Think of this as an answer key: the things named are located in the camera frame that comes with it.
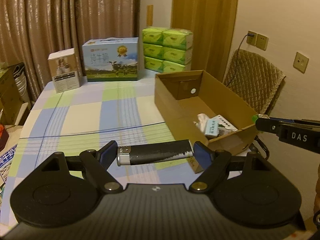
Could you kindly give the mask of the person's right hand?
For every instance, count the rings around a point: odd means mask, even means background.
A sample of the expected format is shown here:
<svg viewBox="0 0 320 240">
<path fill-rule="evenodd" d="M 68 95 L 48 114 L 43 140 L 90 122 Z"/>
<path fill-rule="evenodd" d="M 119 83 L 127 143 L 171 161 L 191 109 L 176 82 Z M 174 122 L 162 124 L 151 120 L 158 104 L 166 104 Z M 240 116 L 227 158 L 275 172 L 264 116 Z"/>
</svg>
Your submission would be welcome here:
<svg viewBox="0 0 320 240">
<path fill-rule="evenodd" d="M 319 230 L 319 210 L 320 210 L 320 165 L 318 166 L 318 179 L 316 183 L 316 196 L 313 207 L 313 223 Z"/>
</svg>

